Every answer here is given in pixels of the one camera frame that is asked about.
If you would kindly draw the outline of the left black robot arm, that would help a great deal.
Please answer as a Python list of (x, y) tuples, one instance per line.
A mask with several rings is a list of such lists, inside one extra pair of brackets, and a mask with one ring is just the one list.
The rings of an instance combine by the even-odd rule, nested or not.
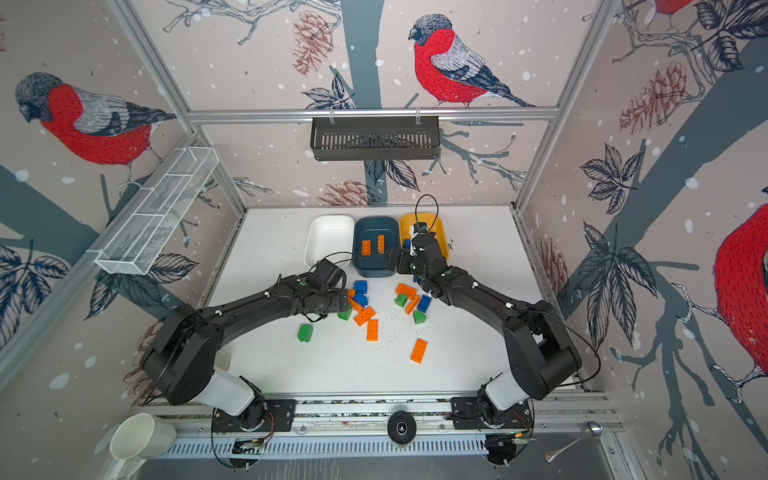
[(174, 309), (144, 352), (140, 366), (171, 405), (194, 401), (232, 417), (260, 413), (261, 392), (215, 367), (228, 343), (273, 321), (301, 315), (314, 322), (348, 310), (346, 273), (328, 259), (309, 271), (226, 304)]

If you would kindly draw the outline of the yellow plastic bin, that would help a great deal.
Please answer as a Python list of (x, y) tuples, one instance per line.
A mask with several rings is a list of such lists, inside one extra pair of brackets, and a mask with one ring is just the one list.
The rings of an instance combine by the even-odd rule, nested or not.
[(435, 234), (443, 256), (449, 259), (450, 252), (446, 242), (442, 219), (434, 213), (419, 213), (418, 215), (409, 213), (401, 217), (399, 220), (400, 243), (404, 245), (406, 241), (412, 239), (411, 230), (417, 222), (424, 223), (427, 227), (431, 228), (431, 232)]

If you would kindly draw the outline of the dark teal plastic bin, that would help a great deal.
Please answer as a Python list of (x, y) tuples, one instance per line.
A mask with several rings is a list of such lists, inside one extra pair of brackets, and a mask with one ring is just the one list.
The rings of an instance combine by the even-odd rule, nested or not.
[[(384, 254), (377, 252), (377, 238), (384, 235), (386, 250)], [(370, 240), (372, 254), (361, 255), (361, 243)], [(394, 274), (387, 268), (387, 252), (400, 247), (398, 222), (392, 217), (368, 216), (355, 223), (353, 238), (353, 266), (358, 274), (365, 278), (383, 278)]]

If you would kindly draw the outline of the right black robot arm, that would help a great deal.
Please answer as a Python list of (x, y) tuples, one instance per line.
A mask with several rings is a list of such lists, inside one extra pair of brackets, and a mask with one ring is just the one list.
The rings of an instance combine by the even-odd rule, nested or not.
[(416, 234), (410, 248), (393, 248), (386, 257), (389, 270), (416, 277), (432, 298), (474, 315), (503, 337), (508, 367), (481, 386), (481, 405), (506, 411), (529, 399), (542, 400), (582, 367), (551, 304), (506, 296), (450, 265), (433, 233)]

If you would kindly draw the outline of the white plastic bin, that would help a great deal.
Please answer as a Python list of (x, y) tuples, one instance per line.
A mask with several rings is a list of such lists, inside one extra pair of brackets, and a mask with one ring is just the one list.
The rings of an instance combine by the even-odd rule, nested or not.
[(304, 262), (307, 267), (331, 254), (346, 252), (353, 247), (354, 220), (347, 215), (322, 215), (309, 227)]

